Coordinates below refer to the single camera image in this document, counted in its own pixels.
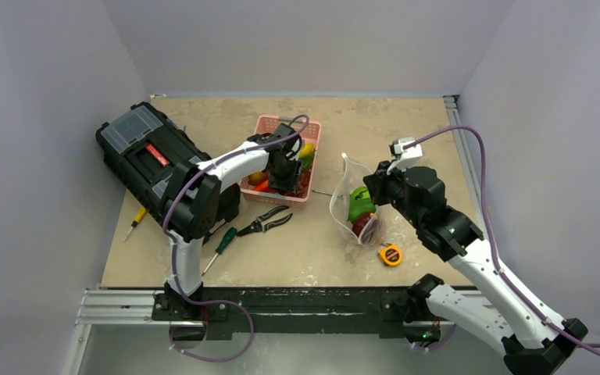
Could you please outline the green toy leaf vegetable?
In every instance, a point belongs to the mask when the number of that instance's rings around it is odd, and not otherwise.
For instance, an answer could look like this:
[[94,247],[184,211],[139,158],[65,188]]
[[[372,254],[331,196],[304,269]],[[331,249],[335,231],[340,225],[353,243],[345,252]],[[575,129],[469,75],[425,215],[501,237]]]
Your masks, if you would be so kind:
[[302,163],[301,171],[303,173],[312,169],[314,157],[314,154],[310,154],[299,159],[299,161]]

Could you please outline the red toy grape bunch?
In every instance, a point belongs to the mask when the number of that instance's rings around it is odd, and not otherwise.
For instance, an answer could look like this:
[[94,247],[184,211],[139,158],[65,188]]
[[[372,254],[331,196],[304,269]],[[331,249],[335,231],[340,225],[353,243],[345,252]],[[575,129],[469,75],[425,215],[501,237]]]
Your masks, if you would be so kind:
[[297,197],[304,198],[309,190],[309,184],[311,180],[311,172],[305,171],[298,180]]

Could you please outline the green toy watermelon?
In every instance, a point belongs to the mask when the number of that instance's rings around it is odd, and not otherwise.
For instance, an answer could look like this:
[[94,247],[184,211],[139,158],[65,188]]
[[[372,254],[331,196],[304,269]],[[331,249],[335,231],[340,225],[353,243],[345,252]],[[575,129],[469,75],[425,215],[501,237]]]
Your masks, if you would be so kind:
[[350,195],[348,221],[353,224],[363,213],[375,213],[376,206],[371,202],[366,186],[356,188]]

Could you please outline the brown toy kiwi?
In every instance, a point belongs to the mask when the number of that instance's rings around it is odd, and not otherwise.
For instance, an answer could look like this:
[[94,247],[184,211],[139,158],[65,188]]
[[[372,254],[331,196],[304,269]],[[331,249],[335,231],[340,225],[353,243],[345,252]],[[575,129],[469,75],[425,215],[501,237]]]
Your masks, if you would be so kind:
[[248,176],[248,183],[253,187],[256,187],[268,181],[268,178],[267,172],[257,172]]

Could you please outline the clear zip top bag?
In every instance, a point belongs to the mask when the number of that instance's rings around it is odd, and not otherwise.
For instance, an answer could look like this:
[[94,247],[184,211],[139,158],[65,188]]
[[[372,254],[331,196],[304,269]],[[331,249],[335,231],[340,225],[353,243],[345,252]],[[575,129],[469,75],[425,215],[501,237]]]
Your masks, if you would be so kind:
[[363,178],[373,171],[346,153],[343,176],[330,199],[329,212],[340,235],[354,245],[380,244],[386,227],[382,209],[373,204]]

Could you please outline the dark red toy fruit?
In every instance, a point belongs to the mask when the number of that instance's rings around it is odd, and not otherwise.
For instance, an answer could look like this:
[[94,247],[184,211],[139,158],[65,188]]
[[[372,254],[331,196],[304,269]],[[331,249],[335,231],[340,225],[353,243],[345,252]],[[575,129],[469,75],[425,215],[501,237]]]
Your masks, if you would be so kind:
[[352,232],[359,237],[370,221],[375,221],[377,215],[374,212],[363,213],[352,225]]

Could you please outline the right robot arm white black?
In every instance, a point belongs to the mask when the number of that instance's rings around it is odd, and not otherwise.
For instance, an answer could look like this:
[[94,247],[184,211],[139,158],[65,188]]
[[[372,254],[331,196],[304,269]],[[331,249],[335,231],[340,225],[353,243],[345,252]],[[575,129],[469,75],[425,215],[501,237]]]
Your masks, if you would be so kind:
[[380,162],[363,178],[374,205],[391,205],[416,231],[420,243],[465,276],[490,302],[486,307],[466,300],[433,274],[407,290],[405,321],[429,315],[452,321],[493,348],[513,374],[553,374],[576,345],[549,326],[577,339],[588,329],[577,318],[566,319],[523,284],[518,296],[505,279],[513,272],[495,268],[491,244],[464,213],[448,205],[445,184],[426,166],[405,170]]

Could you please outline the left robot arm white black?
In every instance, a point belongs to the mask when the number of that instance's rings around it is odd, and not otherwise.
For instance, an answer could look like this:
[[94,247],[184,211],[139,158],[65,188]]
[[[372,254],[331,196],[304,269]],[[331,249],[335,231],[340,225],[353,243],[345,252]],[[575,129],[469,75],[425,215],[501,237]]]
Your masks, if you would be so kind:
[[301,132],[309,125],[306,115],[280,124],[268,135],[255,134],[235,149],[208,161],[172,174],[179,177],[179,188],[162,207],[162,231],[170,242],[170,275],[167,284],[175,293],[171,309],[184,320],[195,318],[204,305],[195,294],[202,288],[200,262],[204,237],[218,222],[220,196],[240,180],[257,172],[291,177],[300,170]]

